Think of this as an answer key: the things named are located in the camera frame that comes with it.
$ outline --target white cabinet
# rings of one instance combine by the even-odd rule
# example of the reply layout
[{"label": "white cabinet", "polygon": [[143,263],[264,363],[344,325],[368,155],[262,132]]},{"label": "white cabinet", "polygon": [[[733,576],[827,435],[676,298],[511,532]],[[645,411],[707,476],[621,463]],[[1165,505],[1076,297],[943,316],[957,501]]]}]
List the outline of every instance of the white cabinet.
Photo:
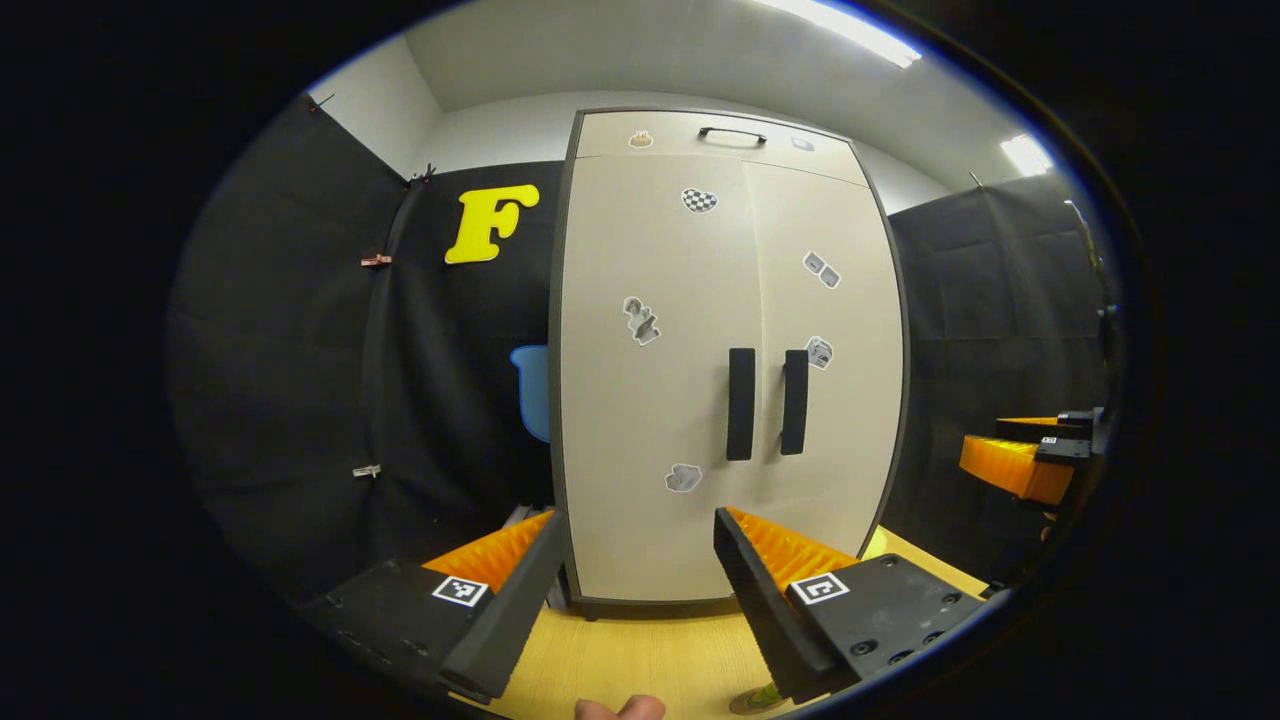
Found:
[{"label": "white cabinet", "polygon": [[[549,378],[575,597],[727,597],[712,547],[723,505],[858,553],[892,471],[905,320],[883,215],[850,146],[709,113],[577,122]],[[808,393],[792,380],[785,419],[786,354],[810,341],[812,363],[794,366]],[[754,355],[735,383],[732,348]],[[750,459],[730,459],[731,404],[754,409],[732,429]],[[803,450],[783,454],[797,419]]]}]

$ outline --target black door handle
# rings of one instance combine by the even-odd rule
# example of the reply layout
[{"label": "black door handle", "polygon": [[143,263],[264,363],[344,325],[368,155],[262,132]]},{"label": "black door handle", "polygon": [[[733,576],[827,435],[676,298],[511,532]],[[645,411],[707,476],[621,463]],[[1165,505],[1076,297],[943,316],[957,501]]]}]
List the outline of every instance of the black door handle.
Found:
[{"label": "black door handle", "polygon": [[698,137],[707,137],[707,133],[713,132],[713,131],[714,132],[740,132],[742,135],[753,135],[753,136],[755,136],[755,143],[756,145],[764,145],[764,142],[767,140],[769,140],[769,138],[764,137],[763,135],[760,135],[758,132],[751,132],[749,129],[713,128],[713,127],[705,127],[705,128],[698,131]]},{"label": "black door handle", "polygon": [[751,459],[755,428],[755,350],[732,347],[728,351],[728,447],[726,460]]},{"label": "black door handle", "polygon": [[788,350],[782,366],[786,400],[782,404],[782,455],[804,452],[804,425],[809,414],[809,352]]}]

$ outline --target black fabric backdrop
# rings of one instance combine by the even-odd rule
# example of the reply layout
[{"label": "black fabric backdrop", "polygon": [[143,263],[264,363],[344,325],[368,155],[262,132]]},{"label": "black fabric backdrop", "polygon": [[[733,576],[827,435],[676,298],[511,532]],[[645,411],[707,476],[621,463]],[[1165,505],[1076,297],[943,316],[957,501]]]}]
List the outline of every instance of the black fabric backdrop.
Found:
[{"label": "black fabric backdrop", "polygon": [[[890,217],[911,327],[910,407],[882,524],[993,579],[1034,552],[1043,516],[959,468],[965,434],[996,418],[1085,410],[1105,398],[1102,291],[1059,174],[1024,178]],[[1092,222],[1094,242],[1106,237]]]},{"label": "black fabric backdrop", "polygon": [[[206,507],[285,597],[388,557],[428,560],[553,502],[512,350],[547,342],[563,163],[404,182],[300,99],[246,151],[188,241],[170,395]],[[534,184],[486,263],[447,265],[468,190]],[[1101,401],[1096,282],[1060,178],[890,218],[911,319],[911,404],[883,523],[991,578],[1039,515],[957,468],[965,433]],[[394,258],[369,269],[374,252]],[[352,469],[381,465],[376,479]]]}]

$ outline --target checkered sticker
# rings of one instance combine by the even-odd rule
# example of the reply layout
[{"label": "checkered sticker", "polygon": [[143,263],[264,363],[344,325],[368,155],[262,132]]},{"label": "checkered sticker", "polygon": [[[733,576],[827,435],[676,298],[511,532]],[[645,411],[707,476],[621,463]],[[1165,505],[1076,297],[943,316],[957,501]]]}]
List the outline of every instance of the checkered sticker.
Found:
[{"label": "checkered sticker", "polygon": [[462,578],[454,578],[449,575],[440,583],[440,587],[435,588],[431,594],[440,600],[447,600],[449,602],[457,602],[458,605],[466,605],[467,607],[475,607],[480,602],[480,597],[489,589],[485,583],[476,583],[474,580],[463,580]]},{"label": "checkered sticker", "polygon": [[680,199],[685,201],[685,208],[689,208],[691,213],[698,213],[699,215],[710,211],[716,208],[716,204],[719,202],[719,197],[717,197],[714,192],[707,192],[692,187],[686,188],[685,192],[681,193]]},{"label": "checkered sticker", "polygon": [[817,605],[824,600],[840,597],[849,592],[845,583],[841,583],[840,578],[831,573],[818,575],[817,578],[796,580],[791,583],[791,587],[800,593],[800,600],[803,600],[805,605]]}]

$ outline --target ceiling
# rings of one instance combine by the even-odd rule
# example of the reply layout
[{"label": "ceiling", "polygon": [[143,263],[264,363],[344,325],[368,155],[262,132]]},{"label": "ceiling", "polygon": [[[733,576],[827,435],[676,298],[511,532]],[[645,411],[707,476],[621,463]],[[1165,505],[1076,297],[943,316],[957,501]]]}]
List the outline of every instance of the ceiling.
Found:
[{"label": "ceiling", "polygon": [[751,0],[474,0],[404,33],[444,111],[567,91],[700,95],[804,119],[960,191],[1018,177],[1027,128],[923,55],[906,69]]}]

